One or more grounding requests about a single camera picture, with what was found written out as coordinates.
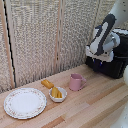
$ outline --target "pink mug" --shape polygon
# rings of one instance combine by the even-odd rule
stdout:
[[[78,91],[82,89],[86,84],[86,79],[80,74],[71,74],[69,88],[73,91]]]

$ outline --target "bowl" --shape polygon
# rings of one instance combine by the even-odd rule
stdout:
[[[63,102],[63,100],[66,98],[67,96],[67,92],[65,89],[63,88],[60,88],[60,87],[56,87],[58,88],[58,90],[62,93],[62,98],[54,98],[52,97],[52,88],[49,90],[49,95],[50,95],[50,98],[54,101],[54,102]]]

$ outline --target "wooden table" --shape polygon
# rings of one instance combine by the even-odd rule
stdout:
[[[77,92],[69,89],[71,73],[80,73],[87,79],[87,86]],[[56,87],[66,89],[64,102],[54,103],[49,90],[41,85],[41,80],[24,85],[36,88],[47,98],[45,110],[38,116],[18,120],[4,111],[4,100],[14,90],[0,94],[0,128],[109,128],[121,114],[128,101],[128,87],[123,78],[112,79],[101,73],[94,73],[86,65],[47,77]]]

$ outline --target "white plate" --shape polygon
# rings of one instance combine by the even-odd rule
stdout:
[[[34,88],[15,90],[4,101],[6,113],[18,119],[28,119],[37,116],[44,110],[45,106],[45,95]]]

